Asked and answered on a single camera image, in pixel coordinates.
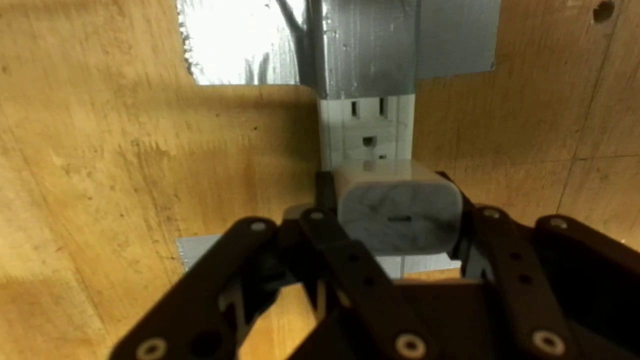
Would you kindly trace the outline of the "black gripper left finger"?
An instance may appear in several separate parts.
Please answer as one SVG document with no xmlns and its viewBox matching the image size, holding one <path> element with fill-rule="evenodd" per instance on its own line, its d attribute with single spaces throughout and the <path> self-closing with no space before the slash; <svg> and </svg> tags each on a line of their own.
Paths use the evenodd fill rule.
<svg viewBox="0 0 640 360">
<path fill-rule="evenodd" d="M 247 217 L 224 255 L 187 271 L 112 349 L 107 360 L 238 360 L 255 322 L 298 285 L 316 317 L 288 360 L 436 360 L 436 336 L 405 289 L 335 220 L 335 185 L 316 176 L 313 206 Z"/>
</svg>

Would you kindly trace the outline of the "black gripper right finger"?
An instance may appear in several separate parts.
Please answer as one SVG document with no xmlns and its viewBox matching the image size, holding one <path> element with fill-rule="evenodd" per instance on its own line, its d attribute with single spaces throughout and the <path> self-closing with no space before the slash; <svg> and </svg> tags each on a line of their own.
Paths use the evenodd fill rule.
<svg viewBox="0 0 640 360">
<path fill-rule="evenodd" d="M 640 360 L 640 253 L 565 215 L 462 202 L 437 360 Z"/>
</svg>

